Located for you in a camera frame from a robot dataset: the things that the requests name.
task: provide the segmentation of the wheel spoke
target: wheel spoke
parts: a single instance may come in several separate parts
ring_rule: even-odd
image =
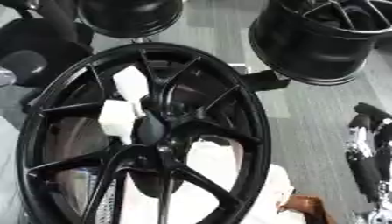
[[[239,87],[240,87],[239,85],[231,87],[228,91],[226,91],[223,94],[221,94],[220,96],[218,96],[214,101],[212,101],[210,104],[208,104],[206,106],[205,111],[208,112],[212,108],[216,107],[216,105],[218,105],[219,103],[224,102],[231,95],[237,93],[237,90]]]
[[[343,20],[345,21],[346,25],[352,29],[355,30],[355,26],[353,24],[353,21],[351,18],[347,15],[346,11],[341,7],[340,3],[337,1],[332,1],[332,6],[335,8],[339,14],[343,17]]]
[[[169,206],[174,188],[174,180],[170,171],[164,171],[160,179],[162,191],[159,195],[159,216],[158,224],[166,224],[169,218]]]
[[[140,54],[140,63],[139,63],[139,65],[141,66],[140,69],[142,70],[143,74],[147,78],[150,95],[154,95],[155,91],[157,91],[157,83],[156,83],[156,81],[158,80],[158,77],[154,73],[154,71],[152,71],[151,67],[149,66],[149,62],[147,60],[147,56],[146,56],[145,50],[139,51],[139,54]]]
[[[67,116],[88,116],[93,113],[99,113],[103,103],[87,102],[73,105],[60,106],[55,108],[44,108],[42,113],[45,116],[53,116],[63,118]]]
[[[96,151],[78,157],[72,157],[63,161],[35,166],[32,167],[28,173],[31,176],[36,176],[40,173],[55,174],[75,168],[99,166],[102,163],[102,156],[102,151]]]
[[[384,15],[382,15],[382,13],[377,9],[377,7],[375,7],[369,0],[364,0],[363,2],[364,8],[368,8],[368,12],[373,18],[376,18],[377,20],[379,20],[379,22],[386,25],[384,29],[391,26],[391,22],[386,17],[384,17]]]
[[[168,111],[168,109],[171,105],[171,100],[168,100],[168,94],[176,86],[176,83],[179,80],[179,77],[181,77],[182,74],[184,74],[186,71],[188,71],[199,60],[200,60],[200,57],[196,57],[193,60],[189,61],[188,63],[183,65],[178,72],[176,72],[172,77],[170,77],[168,80],[166,80],[164,82],[164,85],[163,85],[162,89],[160,90],[159,98],[158,98],[158,105],[164,111],[163,112],[164,114]]]
[[[241,201],[234,197],[230,192],[217,185],[212,180],[195,171],[187,165],[182,165],[176,169],[174,175],[179,179],[190,182],[215,196],[220,202],[221,207],[240,205]]]
[[[244,148],[245,146],[252,147],[258,145],[261,142],[261,139],[257,137],[244,135],[235,129],[227,129],[216,123],[199,119],[193,119],[191,121],[184,122],[178,127],[175,127],[173,132],[175,135],[177,134],[180,136],[204,135],[230,138],[242,144]]]
[[[101,100],[105,101],[107,93],[102,85],[101,79],[99,78],[98,73],[96,72],[94,66],[91,64],[87,64],[86,69],[94,76],[94,80],[96,84],[98,84],[98,88],[101,91]]]
[[[331,5],[331,2],[322,3],[321,5],[318,5],[318,6],[314,7],[314,8],[309,9],[309,10],[302,11],[301,14],[304,17],[307,17],[309,14],[312,14],[314,11],[318,11],[318,10],[320,10],[320,9],[326,7],[326,6],[329,6],[329,5]]]
[[[88,200],[86,208],[81,217],[81,224],[90,224],[95,221],[95,213],[100,205],[102,198],[105,196],[106,191],[110,184],[116,177],[116,166],[108,163],[103,169],[103,174],[100,175],[99,181],[94,188],[91,198]]]

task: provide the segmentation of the black wheel rim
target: black wheel rim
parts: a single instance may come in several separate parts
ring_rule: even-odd
[[[179,65],[177,72],[169,74],[164,81],[157,76],[156,67],[151,65],[152,61],[162,60]],[[108,77],[119,71],[119,68],[114,72],[108,70],[118,65],[126,67],[132,64],[147,76],[150,94],[143,99],[143,106],[163,121],[165,127],[169,127],[164,137],[151,145],[136,141],[127,147],[109,137],[111,143],[107,148],[61,161],[47,161],[46,148],[50,145],[47,144],[50,140],[48,132],[53,129],[56,132],[57,123],[66,117],[96,118],[103,101],[116,98],[108,84],[111,80]],[[209,103],[176,115],[172,102],[167,101],[168,93],[178,87],[176,83],[182,76],[188,74],[191,77],[190,70],[196,76],[203,73],[212,75],[221,82],[224,91]],[[86,93],[87,89],[94,96],[91,94],[87,97],[88,101],[83,101],[78,93]],[[77,103],[68,103],[70,97],[73,101],[77,99]],[[241,120],[241,123],[247,122],[246,130],[242,131],[237,126],[228,127],[210,119],[210,110],[213,111],[219,105],[221,111],[221,105],[227,99],[234,99],[238,107],[243,109],[241,114],[246,120]],[[200,135],[232,138],[242,145],[244,155],[241,169],[230,192],[183,163],[173,150],[175,147],[170,144],[175,142],[173,140],[195,141]],[[145,156],[149,162],[138,164],[135,159],[140,156]],[[238,78],[238,73],[202,51],[163,43],[119,47],[85,59],[67,70],[41,95],[24,124],[17,146],[20,191],[27,211],[37,223],[94,223],[95,212],[112,180],[123,180],[125,172],[154,172],[159,176],[162,184],[158,223],[167,222],[173,179],[190,182],[208,191],[219,201],[219,206],[199,223],[238,223],[261,190],[269,163],[270,130],[266,115],[256,96]],[[100,174],[99,184],[94,187],[84,212],[79,215],[59,197],[55,175],[81,167],[97,167]],[[114,223],[118,222],[116,214],[118,211],[115,210]]]

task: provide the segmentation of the gray carpet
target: gray carpet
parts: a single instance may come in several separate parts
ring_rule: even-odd
[[[189,0],[183,17],[153,39],[197,47],[227,63],[245,63],[254,72],[260,71],[266,66],[250,50],[247,33],[262,4],[257,0]],[[0,9],[0,24],[10,18],[7,13]],[[128,43],[100,35],[94,39],[97,52]],[[349,223],[353,210],[368,208],[344,159],[347,123],[358,102],[392,112],[390,48],[385,45],[373,51],[359,79],[346,85],[314,87],[293,81],[285,90],[257,93],[269,116],[273,162],[288,170],[299,193],[323,198],[338,223]],[[28,90],[9,87],[0,91],[2,115],[20,127],[24,118],[15,102]],[[3,218],[0,223],[10,223]]]

